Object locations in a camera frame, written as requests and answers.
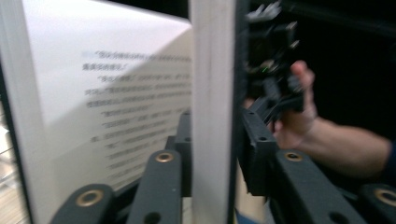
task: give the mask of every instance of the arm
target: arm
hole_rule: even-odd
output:
[[[379,175],[388,160],[390,141],[361,128],[319,118],[313,102],[314,74],[304,62],[293,64],[291,71],[304,88],[304,111],[289,111],[276,124],[279,146],[301,150],[344,175],[361,178]]]

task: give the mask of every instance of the hand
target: hand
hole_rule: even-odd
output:
[[[304,90],[304,111],[285,111],[281,120],[276,122],[274,137],[280,148],[297,148],[312,130],[317,117],[312,91],[314,73],[303,61],[294,63],[290,70],[300,80]]]

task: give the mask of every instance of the brass grommet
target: brass grommet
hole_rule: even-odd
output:
[[[159,161],[159,162],[168,162],[171,161],[173,159],[173,155],[169,152],[163,152],[161,154],[159,154],[155,160]]]
[[[285,157],[286,157],[286,159],[288,159],[288,161],[302,161],[303,160],[302,156],[300,156],[299,154],[294,153],[294,152],[285,153]]]
[[[375,197],[381,201],[382,203],[386,203],[390,206],[396,207],[396,193],[388,190],[388,189],[375,189],[374,191]]]
[[[88,191],[85,191],[84,193],[80,194],[78,198],[76,199],[76,204],[80,207],[89,207],[91,205],[94,205],[98,202],[100,202],[103,199],[103,191],[99,189],[91,189]]]

